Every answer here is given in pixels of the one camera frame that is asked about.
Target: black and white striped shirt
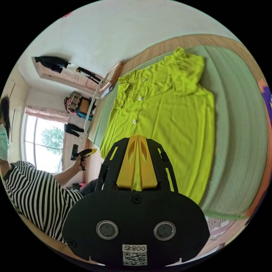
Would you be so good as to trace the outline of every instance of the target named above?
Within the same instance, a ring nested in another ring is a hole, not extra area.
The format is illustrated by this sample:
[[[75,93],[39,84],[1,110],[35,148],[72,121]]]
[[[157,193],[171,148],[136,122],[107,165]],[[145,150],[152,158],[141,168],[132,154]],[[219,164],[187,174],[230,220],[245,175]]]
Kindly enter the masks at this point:
[[[4,177],[8,195],[19,213],[53,239],[65,243],[62,226],[71,207],[83,196],[63,189],[55,177],[31,163],[11,163]]]

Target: green bed sheet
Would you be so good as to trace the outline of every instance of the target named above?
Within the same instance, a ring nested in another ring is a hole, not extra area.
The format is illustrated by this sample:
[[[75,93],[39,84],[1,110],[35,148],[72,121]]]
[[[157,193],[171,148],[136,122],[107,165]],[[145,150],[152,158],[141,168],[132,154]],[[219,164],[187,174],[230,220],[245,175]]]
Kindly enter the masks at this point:
[[[214,46],[196,46],[186,51],[205,57],[200,84],[213,93],[216,103],[213,167],[200,207],[209,217],[236,220],[254,200],[266,166],[268,130],[263,99],[247,65],[234,52]],[[135,70],[172,53],[158,56]],[[99,148],[117,90],[118,83],[104,98],[93,139]]]

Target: hand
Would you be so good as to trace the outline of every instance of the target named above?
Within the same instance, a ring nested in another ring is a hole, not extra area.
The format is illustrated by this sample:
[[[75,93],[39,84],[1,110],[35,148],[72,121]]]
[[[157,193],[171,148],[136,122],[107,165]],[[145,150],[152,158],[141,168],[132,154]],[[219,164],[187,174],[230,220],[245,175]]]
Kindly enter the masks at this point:
[[[82,166],[86,167],[87,165],[87,158],[84,158],[83,161],[81,161],[81,156],[77,157],[77,160],[74,162],[73,167],[78,171],[82,171]]]

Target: pink curtain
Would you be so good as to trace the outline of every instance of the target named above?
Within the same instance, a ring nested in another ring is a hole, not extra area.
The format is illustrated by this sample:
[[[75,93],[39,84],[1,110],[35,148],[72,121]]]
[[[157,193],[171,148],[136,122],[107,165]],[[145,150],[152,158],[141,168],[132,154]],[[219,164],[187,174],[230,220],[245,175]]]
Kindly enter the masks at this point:
[[[26,106],[25,113],[45,120],[57,121],[60,123],[68,123],[69,116],[66,112],[57,111],[48,108]]]

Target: window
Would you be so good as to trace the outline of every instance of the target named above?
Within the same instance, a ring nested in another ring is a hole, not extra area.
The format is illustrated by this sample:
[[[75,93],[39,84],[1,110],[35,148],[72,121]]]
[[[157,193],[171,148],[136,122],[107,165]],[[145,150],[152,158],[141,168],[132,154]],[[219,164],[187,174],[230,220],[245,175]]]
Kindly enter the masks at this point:
[[[62,171],[64,124],[27,116],[24,137],[26,161],[52,174]]]

